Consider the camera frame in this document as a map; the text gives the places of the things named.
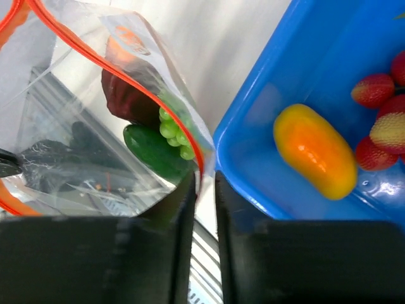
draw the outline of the green leaf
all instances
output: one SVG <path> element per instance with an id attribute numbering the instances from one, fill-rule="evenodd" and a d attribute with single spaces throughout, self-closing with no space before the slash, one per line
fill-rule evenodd
<path id="1" fill-rule="evenodd" d="M 394 19 L 401 19 L 401 18 L 405 18 L 405 13 L 402 13 L 399 16 L 396 16 Z"/>

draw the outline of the clear plastic bag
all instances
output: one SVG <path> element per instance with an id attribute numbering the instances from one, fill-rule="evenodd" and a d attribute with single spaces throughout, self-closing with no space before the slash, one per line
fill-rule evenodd
<path id="1" fill-rule="evenodd" d="M 137 13 L 16 0 L 0 43 L 0 65 L 18 75 L 13 87 L 0 78 L 0 124 L 10 130 L 0 148 L 21 168 L 0 184 L 8 212 L 135 216 L 188 170 L 213 173 L 212 138 Z"/>

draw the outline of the blue plastic bin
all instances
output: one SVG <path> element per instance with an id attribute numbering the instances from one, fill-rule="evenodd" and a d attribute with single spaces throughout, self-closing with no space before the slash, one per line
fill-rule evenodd
<path id="1" fill-rule="evenodd" d="M 388 219 L 405 224 L 405 169 L 359 171 L 346 198 L 329 201 L 278 154 L 273 123 L 304 103 L 325 117 L 354 149 L 377 111 L 356 104 L 363 77 L 388 72 L 405 49 L 404 0 L 293 0 L 214 140 L 217 169 L 237 192 L 276 219 Z"/>

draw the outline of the cucumber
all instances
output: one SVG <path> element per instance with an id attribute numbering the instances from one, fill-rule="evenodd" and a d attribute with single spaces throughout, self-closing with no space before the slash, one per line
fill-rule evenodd
<path id="1" fill-rule="evenodd" d="M 154 130 L 142 125 L 128 125 L 123 131 L 127 148 L 147 168 L 177 185 L 192 166 L 192 161 L 180 157 L 178 148 Z"/>

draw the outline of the mango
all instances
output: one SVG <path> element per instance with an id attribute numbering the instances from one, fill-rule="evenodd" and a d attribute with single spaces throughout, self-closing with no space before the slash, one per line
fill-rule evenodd
<path id="1" fill-rule="evenodd" d="M 284 109 L 274 122 L 273 135 L 283 160 L 324 197 L 341 200 L 356 186 L 358 169 L 352 149 L 308 106 L 293 104 Z"/>

